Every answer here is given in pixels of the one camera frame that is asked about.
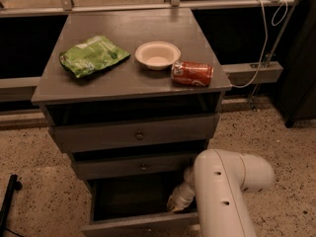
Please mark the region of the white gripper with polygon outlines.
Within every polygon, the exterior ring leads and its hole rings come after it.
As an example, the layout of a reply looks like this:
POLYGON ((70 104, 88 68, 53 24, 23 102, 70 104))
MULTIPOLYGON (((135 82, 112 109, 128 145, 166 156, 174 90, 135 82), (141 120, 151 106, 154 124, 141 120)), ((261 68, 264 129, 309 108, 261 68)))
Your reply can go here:
POLYGON ((172 212, 183 211, 187 208, 195 197, 195 188, 183 182, 176 186, 167 201, 167 210, 172 212))

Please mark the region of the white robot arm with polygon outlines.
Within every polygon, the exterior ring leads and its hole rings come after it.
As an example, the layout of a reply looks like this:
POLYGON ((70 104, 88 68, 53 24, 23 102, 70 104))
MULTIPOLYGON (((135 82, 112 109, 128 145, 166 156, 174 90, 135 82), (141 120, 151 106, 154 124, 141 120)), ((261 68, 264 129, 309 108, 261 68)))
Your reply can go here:
POLYGON ((206 149, 184 172, 167 209, 197 204, 201 237, 257 237, 243 194, 268 190, 275 172, 264 158, 223 149, 206 149))

